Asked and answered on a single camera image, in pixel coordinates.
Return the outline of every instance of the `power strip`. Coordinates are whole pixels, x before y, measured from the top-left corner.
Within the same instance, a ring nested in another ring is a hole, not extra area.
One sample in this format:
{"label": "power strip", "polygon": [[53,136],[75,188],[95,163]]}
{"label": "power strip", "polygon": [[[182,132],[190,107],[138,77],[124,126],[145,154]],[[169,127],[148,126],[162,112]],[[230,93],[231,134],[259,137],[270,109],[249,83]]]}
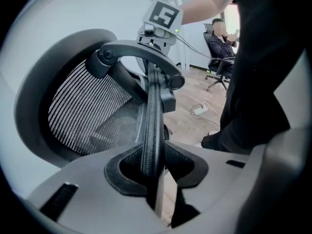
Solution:
{"label": "power strip", "polygon": [[204,105],[203,107],[195,109],[194,113],[195,113],[195,115],[200,115],[206,111],[208,111],[208,108]]}

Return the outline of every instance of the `man sitting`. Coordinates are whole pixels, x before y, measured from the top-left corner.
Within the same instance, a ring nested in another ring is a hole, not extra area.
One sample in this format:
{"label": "man sitting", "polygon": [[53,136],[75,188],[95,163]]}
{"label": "man sitting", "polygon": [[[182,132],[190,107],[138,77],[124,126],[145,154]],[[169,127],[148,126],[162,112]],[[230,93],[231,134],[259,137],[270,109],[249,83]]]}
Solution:
{"label": "man sitting", "polygon": [[[229,35],[226,32],[225,22],[220,18],[213,20],[213,29],[213,34],[208,42],[212,57],[222,59],[234,57],[232,46],[236,47],[237,33]],[[223,70],[232,73],[233,64],[224,65]]]}

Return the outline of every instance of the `chair base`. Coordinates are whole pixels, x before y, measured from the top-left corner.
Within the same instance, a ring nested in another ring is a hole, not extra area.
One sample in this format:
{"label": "chair base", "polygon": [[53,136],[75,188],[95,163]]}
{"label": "chair base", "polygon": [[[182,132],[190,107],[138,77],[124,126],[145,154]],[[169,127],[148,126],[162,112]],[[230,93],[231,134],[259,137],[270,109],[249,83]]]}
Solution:
{"label": "chair base", "polygon": [[215,86],[215,85],[218,84],[218,83],[221,83],[221,84],[223,85],[223,87],[225,88],[226,91],[228,90],[228,88],[225,86],[225,83],[224,83],[224,82],[229,83],[229,81],[223,79],[223,78],[224,78],[223,75],[220,75],[220,76],[207,75],[207,76],[205,77],[205,80],[207,80],[208,77],[213,78],[213,79],[215,79],[216,81],[215,81],[213,84],[209,85],[209,87],[206,89],[207,91],[209,91],[211,87]]}

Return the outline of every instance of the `wooden floor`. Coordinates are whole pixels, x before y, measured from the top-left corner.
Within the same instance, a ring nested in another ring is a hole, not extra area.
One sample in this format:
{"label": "wooden floor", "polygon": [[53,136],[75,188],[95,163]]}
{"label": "wooden floor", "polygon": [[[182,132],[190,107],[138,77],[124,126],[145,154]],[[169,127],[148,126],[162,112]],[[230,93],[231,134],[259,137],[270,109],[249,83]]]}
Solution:
{"label": "wooden floor", "polygon": [[[182,71],[182,74],[185,77],[185,85],[175,91],[176,108],[190,112],[194,105],[203,104],[205,101],[221,115],[226,95],[222,84],[219,83],[210,88],[209,91],[206,91],[209,84],[215,82],[215,80],[212,78],[205,80],[205,71],[191,68],[190,71]],[[201,114],[200,118],[209,119],[218,125],[220,124],[220,117],[210,108]],[[200,143],[209,131],[219,130],[218,126],[207,120],[194,119],[190,114],[177,110],[164,114],[164,123],[173,132],[171,140],[189,145]],[[175,201],[176,183],[170,173],[168,173],[165,176],[162,210],[162,219],[168,224],[174,212]]]}

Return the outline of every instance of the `hand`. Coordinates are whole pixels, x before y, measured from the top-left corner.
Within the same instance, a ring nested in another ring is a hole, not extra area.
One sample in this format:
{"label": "hand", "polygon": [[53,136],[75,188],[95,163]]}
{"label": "hand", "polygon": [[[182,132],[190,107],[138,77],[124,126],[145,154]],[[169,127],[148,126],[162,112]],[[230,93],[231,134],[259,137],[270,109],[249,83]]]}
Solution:
{"label": "hand", "polygon": [[222,36],[223,37],[228,37],[229,33],[228,32],[225,32]]}
{"label": "hand", "polygon": [[237,39],[237,35],[229,34],[227,40],[234,42]]}

